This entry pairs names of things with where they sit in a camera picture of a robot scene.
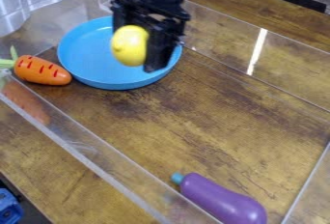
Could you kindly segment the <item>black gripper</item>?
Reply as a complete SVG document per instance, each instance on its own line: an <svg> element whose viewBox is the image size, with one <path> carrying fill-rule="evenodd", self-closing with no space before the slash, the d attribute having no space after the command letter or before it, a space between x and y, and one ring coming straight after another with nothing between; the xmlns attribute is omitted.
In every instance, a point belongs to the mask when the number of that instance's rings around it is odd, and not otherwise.
<svg viewBox="0 0 330 224"><path fill-rule="evenodd" d="M166 17L149 25L147 56L143 64L146 72L162 70L170 61L175 46L185 35L186 21L191 16L182 8L185 0L114 0L114 31L127 25L141 26L139 18L149 14Z"/></svg>

